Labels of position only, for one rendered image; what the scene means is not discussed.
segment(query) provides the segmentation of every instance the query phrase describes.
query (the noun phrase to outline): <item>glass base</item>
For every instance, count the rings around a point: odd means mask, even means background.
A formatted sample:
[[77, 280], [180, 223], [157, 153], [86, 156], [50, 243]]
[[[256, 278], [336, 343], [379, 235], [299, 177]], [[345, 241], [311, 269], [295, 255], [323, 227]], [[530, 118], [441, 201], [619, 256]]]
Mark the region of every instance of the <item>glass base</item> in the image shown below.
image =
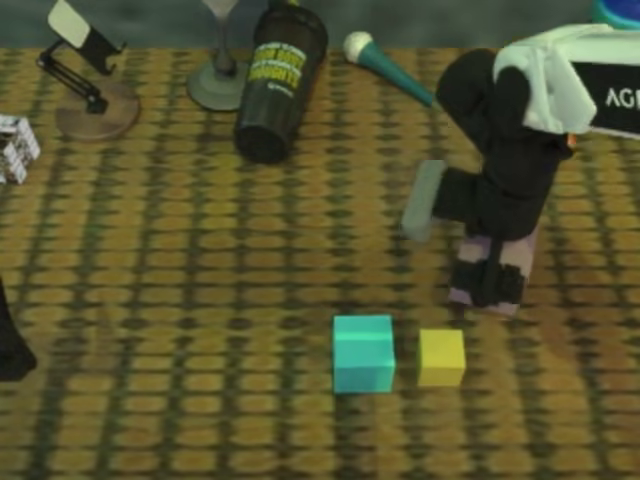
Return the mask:
[[247, 63], [237, 62], [235, 75], [226, 77], [217, 73], [213, 62], [208, 61], [189, 76], [187, 92], [195, 103], [207, 110], [236, 111], [240, 108], [248, 69]]

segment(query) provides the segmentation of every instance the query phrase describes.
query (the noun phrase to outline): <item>wine glass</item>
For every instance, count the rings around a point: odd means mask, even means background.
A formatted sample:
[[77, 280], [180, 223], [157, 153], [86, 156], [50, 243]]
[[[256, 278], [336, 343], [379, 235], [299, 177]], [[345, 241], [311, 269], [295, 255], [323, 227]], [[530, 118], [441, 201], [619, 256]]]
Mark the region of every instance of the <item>wine glass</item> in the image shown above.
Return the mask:
[[216, 19], [218, 48], [212, 59], [187, 81], [189, 96], [203, 108], [234, 111], [240, 107], [248, 65], [233, 58], [228, 46], [229, 15], [239, 0], [202, 0]]

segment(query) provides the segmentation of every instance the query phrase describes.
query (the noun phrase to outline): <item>lamp base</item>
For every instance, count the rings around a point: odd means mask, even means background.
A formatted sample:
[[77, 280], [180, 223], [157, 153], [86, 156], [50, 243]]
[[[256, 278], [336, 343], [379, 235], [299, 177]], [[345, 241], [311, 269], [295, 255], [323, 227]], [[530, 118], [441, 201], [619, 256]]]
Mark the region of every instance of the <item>lamp base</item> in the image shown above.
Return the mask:
[[187, 81], [187, 92], [191, 99], [207, 110], [233, 112], [240, 108], [242, 92], [249, 65], [237, 62], [236, 73], [226, 77], [215, 71], [213, 62], [208, 61]]
[[123, 83], [96, 82], [101, 95], [109, 102], [103, 114], [87, 113], [87, 102], [73, 92], [62, 99], [56, 109], [56, 126], [60, 133], [81, 142], [100, 142], [123, 135], [138, 120], [140, 99]]

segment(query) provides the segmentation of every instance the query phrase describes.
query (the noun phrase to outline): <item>teal cube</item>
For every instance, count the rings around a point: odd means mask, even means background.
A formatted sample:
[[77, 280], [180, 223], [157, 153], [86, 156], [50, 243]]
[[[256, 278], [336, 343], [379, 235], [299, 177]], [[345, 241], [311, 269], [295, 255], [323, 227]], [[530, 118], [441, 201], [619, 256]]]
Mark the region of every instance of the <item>teal cube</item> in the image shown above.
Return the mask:
[[391, 315], [333, 317], [334, 393], [388, 393], [396, 368]]

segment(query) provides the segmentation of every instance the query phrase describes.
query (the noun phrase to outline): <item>black tumbler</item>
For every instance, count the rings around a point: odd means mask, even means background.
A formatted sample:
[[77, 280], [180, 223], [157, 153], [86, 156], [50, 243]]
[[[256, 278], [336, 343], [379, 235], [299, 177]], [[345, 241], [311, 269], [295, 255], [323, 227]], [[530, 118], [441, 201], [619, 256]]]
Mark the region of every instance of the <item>black tumbler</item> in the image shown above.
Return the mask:
[[306, 8], [274, 4], [260, 17], [234, 130], [243, 157], [275, 164], [289, 156], [328, 41], [326, 27]]

